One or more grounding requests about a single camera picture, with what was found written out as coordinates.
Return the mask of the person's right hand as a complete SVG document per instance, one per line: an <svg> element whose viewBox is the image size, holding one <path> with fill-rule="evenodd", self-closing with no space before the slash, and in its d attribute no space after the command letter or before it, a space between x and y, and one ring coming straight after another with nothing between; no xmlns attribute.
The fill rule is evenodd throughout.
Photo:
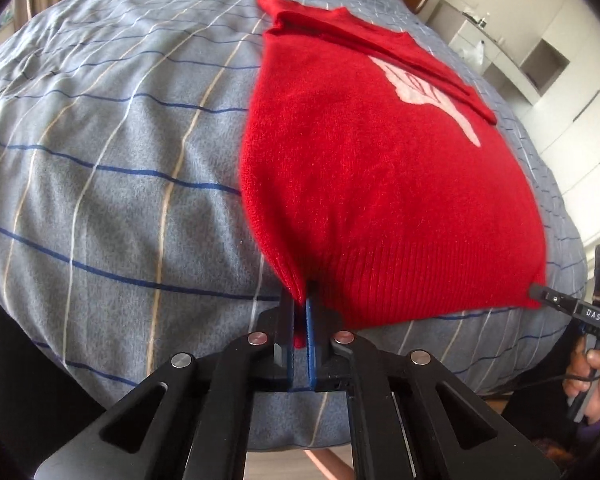
<svg viewBox="0 0 600 480"><path fill-rule="evenodd" d="M585 338L580 337L570 356L567 374L572 378L562 383L568 398L588 393L594 388L583 417L589 425L600 422L600 349L585 350Z"/></svg>

